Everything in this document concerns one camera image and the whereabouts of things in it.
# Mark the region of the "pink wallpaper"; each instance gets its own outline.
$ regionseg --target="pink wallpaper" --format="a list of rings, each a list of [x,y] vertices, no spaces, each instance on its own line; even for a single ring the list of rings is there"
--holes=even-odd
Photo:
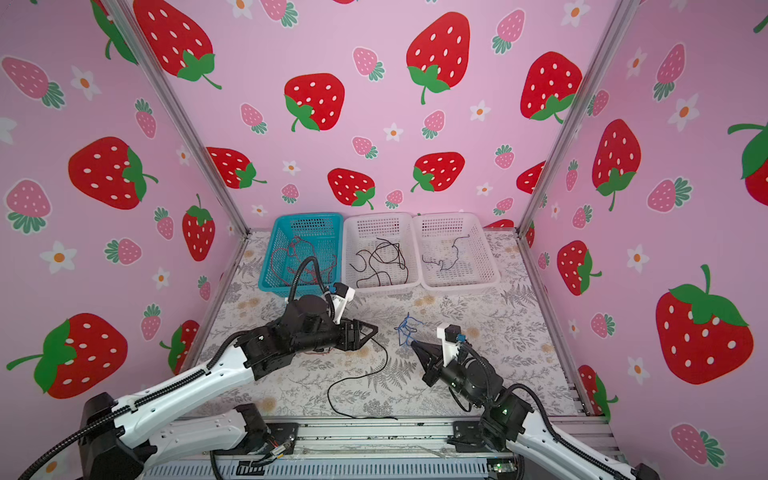
[[[765,476],[764,7],[641,5],[535,218],[590,400],[666,479]]]
[[[178,371],[237,245],[108,34],[90,2],[18,0],[0,17],[2,478],[77,430],[90,397]],[[36,478],[79,476],[68,449]]]
[[[252,227],[389,209],[509,226],[614,0],[133,5]]]

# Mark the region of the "white basket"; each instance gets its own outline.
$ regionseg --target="white basket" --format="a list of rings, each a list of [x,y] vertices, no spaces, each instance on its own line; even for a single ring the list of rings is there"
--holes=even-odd
[[[413,220],[408,214],[370,214],[344,220],[342,283],[356,289],[357,295],[406,293],[419,285],[422,282],[422,268],[414,230]],[[381,279],[379,286],[377,276],[368,278],[374,275],[369,261],[371,253],[382,240],[399,243],[407,270],[401,269],[397,263],[385,264],[374,260],[372,263],[376,272],[386,272],[378,275],[378,279]],[[368,253],[356,255],[360,250],[368,250]],[[376,255],[384,261],[397,257],[392,247],[381,248]]]
[[[438,295],[496,291],[501,275],[475,215],[420,215],[413,218],[413,223],[425,289]]]

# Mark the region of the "plastic basket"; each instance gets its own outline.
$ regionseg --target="plastic basket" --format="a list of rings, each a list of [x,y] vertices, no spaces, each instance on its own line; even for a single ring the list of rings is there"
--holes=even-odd
[[[338,282],[343,221],[340,214],[286,215],[275,220],[261,267],[259,289],[287,296],[296,269],[312,255],[317,257],[326,286]],[[296,294],[320,295],[315,276],[310,264],[302,272]]]
[[[475,215],[420,215],[414,217],[413,223],[425,289],[442,295],[496,290],[501,275]]]
[[[372,261],[372,267],[369,265],[371,254],[383,240],[399,244],[402,265],[407,269],[400,268],[397,263],[387,264],[376,260]],[[376,256],[388,262],[397,258],[397,251],[394,247],[383,247]],[[357,295],[392,295],[410,291],[422,282],[420,263],[410,215],[371,214],[344,220],[341,281],[356,289]]]

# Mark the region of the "blue plastic basket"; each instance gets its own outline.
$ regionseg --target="blue plastic basket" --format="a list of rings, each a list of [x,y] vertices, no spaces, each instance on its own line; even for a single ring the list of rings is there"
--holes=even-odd
[[[320,264],[323,282],[329,286],[341,278],[341,214],[286,215],[275,220],[270,245],[259,276],[259,289],[288,296],[296,269],[314,255]],[[310,264],[301,275],[296,295],[320,295],[315,269]]]

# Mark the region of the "strawberry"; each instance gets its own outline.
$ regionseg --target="strawberry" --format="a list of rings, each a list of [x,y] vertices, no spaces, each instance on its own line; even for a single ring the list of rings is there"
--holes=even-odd
[[[513,161],[515,161],[515,154],[512,153],[512,148],[509,145],[502,145],[496,149],[494,162],[499,168],[506,170],[512,166]]]
[[[363,155],[365,158],[376,158],[379,151],[373,145],[373,142],[363,137],[354,137],[352,139],[352,146],[355,148],[355,152],[358,155]]]
[[[659,65],[654,85],[654,98],[662,101],[674,90],[674,82],[680,78],[685,69],[685,45],[678,43],[673,46],[667,57]]]
[[[687,178],[678,177],[674,182],[667,178],[648,195],[648,208],[667,214],[674,207],[680,208],[690,200],[693,189]]]
[[[174,375],[178,375],[181,372],[181,367],[187,358],[187,354],[190,352],[190,346],[199,328],[200,325],[197,322],[187,320],[174,332],[170,339],[170,346],[166,346],[162,341],[160,342],[161,347],[170,350],[168,353],[168,365]]]
[[[640,142],[627,124],[621,119],[608,124],[594,156],[592,184],[603,197],[613,195],[609,212],[614,210],[616,192],[629,187],[641,157]]]
[[[288,204],[296,203],[299,198],[299,189],[294,184],[287,184],[280,193],[283,194],[283,200]]]
[[[545,163],[541,162],[521,173],[518,177],[518,189],[523,190],[527,194],[533,194],[533,189],[536,188],[538,178],[541,176],[541,171],[544,170]]]
[[[112,263],[120,262],[122,265],[131,265],[141,258],[141,247],[130,238],[124,238],[118,242],[112,240],[107,243],[107,249],[104,250],[107,260]]]
[[[549,253],[543,252],[538,255],[538,267],[542,270],[546,270],[549,266]]]
[[[593,316],[590,325],[592,327],[592,331],[602,339],[608,338],[609,335],[613,336],[614,332],[616,331],[616,323],[614,323],[614,317],[608,315],[607,313],[598,313],[597,315]]]
[[[592,255],[580,240],[570,242],[558,252],[558,272],[571,293],[579,296],[589,288],[591,276],[602,276],[602,272],[592,273]]]
[[[445,126],[445,112],[442,110],[435,110],[431,114],[427,115],[424,119],[424,128],[422,128],[422,135],[427,140],[431,140],[437,137],[437,133]]]
[[[141,320],[141,335],[148,342],[157,335],[160,329],[160,307],[154,303],[144,311],[144,318]]]
[[[493,209],[494,215],[504,215],[507,213],[507,210],[512,208],[512,204],[515,202],[515,199],[512,197],[506,197],[504,200],[500,200],[496,204],[496,208]]]
[[[512,220],[496,220],[494,223],[490,223],[483,228],[514,228],[515,222]]]
[[[537,58],[528,70],[520,112],[532,120],[546,120],[571,106],[581,85],[581,70],[563,55],[548,51]]]
[[[94,18],[96,18],[96,23],[98,23],[99,28],[101,28],[101,30],[109,37],[107,47],[104,49],[104,56],[107,57],[107,60],[111,60],[109,48],[112,46],[112,43],[114,43],[114,47],[118,50],[118,53],[122,58],[125,58],[130,63],[138,65],[134,53],[125,43],[123,35],[111,20],[111,16],[107,12],[107,9],[104,8],[104,3],[102,3],[101,0],[91,0],[91,8],[93,9]]]
[[[293,8],[293,3],[286,0],[261,0],[266,14],[275,22],[280,22],[285,28],[293,28],[299,23],[299,12]]]
[[[392,190],[386,196],[386,207],[389,209],[396,209],[402,203],[402,191]]]
[[[29,235],[48,225],[45,217],[51,214],[51,201],[43,187],[34,180],[19,180],[5,195],[5,204],[11,209],[6,218],[13,230]]]
[[[10,362],[37,359],[35,382],[55,399],[70,399],[112,375],[125,362],[128,344],[120,332],[93,313],[79,313],[45,337],[43,353]]]
[[[592,207],[589,205],[584,205],[583,207],[579,207],[576,209],[576,213],[574,214],[573,220],[571,220],[571,223],[576,228],[584,228],[587,226],[587,223],[590,223],[592,221]]]
[[[251,131],[259,135],[266,133],[266,122],[256,108],[249,104],[242,104],[240,106],[240,117],[243,119],[243,123],[250,127]]]
[[[448,12],[425,28],[408,47],[406,64],[413,83],[422,89],[422,105],[427,88],[432,93],[455,87],[467,72],[469,63],[469,20]]]
[[[499,55],[511,50],[512,44],[522,35],[524,25],[525,11],[521,8],[504,17],[496,27],[497,35],[493,38],[493,50]]]
[[[197,279],[197,288],[200,289],[200,297],[203,300],[206,302],[210,300],[210,282],[205,275]]]
[[[578,179],[578,162],[576,159],[571,160],[568,165],[568,173],[565,175],[565,190],[569,192],[576,186],[576,180]]]
[[[685,284],[656,305],[656,328],[670,371],[700,385],[739,368],[752,355],[748,324],[730,300],[710,295],[710,268],[702,265],[707,289]]]
[[[157,122],[152,116],[152,109],[149,108],[149,104],[140,98],[136,100],[136,123],[139,124],[141,131],[147,135],[147,138],[154,138],[155,132],[157,132]]]
[[[20,58],[5,56],[0,61],[5,74],[19,91],[32,100],[43,102],[48,108],[60,109],[64,102],[64,93],[54,81],[49,82],[42,68]]]
[[[531,222],[531,226],[528,227],[528,231],[525,232],[525,239],[528,241],[528,248],[533,247],[533,240],[536,238],[536,226]]]
[[[333,195],[342,204],[350,207],[362,207],[368,204],[373,210],[371,199],[376,195],[376,184],[368,175],[334,168],[328,172],[328,185]]]
[[[229,188],[247,188],[253,182],[265,184],[266,180],[256,180],[256,168],[248,157],[231,148],[206,147],[211,159],[216,164],[224,184]]]
[[[370,81],[379,81],[384,78],[384,65],[373,50],[363,47],[355,48],[352,58],[358,73],[363,77],[368,77]]]
[[[609,400],[605,385],[600,377],[589,365],[582,365],[578,367],[579,376],[581,377],[581,383],[584,384],[584,388],[587,390],[587,397],[589,403],[594,406],[595,415],[605,415],[605,421],[611,422],[611,408],[609,403],[616,403],[619,398],[614,395],[614,398]]]
[[[205,31],[164,0],[134,0],[134,15],[160,66],[174,77],[188,81],[214,71],[214,46]]]
[[[157,232],[165,240],[170,240],[174,237],[174,219],[168,216],[168,210],[158,207],[154,211],[154,221],[157,222]]]
[[[119,210],[135,208],[147,193],[149,178],[139,157],[115,137],[96,140],[69,159],[69,179],[81,192]]]
[[[200,195],[196,196],[197,205],[190,207],[181,219],[181,233],[184,234],[184,241],[187,242],[193,260],[202,262],[214,243],[216,224],[208,210],[203,208]]]
[[[589,105],[587,105],[587,115],[597,117],[605,106],[608,105],[608,98],[610,97],[605,90],[600,90],[597,94],[592,95],[592,99],[589,101]]]
[[[741,155],[742,178],[752,198],[768,205],[768,124],[731,125],[728,134],[739,130],[760,130]]]
[[[411,193],[419,185],[424,191],[442,192],[453,185],[465,163],[464,157],[454,151],[420,157],[413,166],[413,179],[418,183]]]
[[[310,130],[330,130],[339,121],[344,105],[344,85],[330,73],[301,75],[288,80],[286,108],[296,117],[290,130],[300,121]]]
[[[681,423],[670,430],[670,435],[675,445],[699,465],[709,461],[714,468],[719,468],[725,463],[725,452],[718,446],[719,442],[704,430],[699,432],[692,425]]]

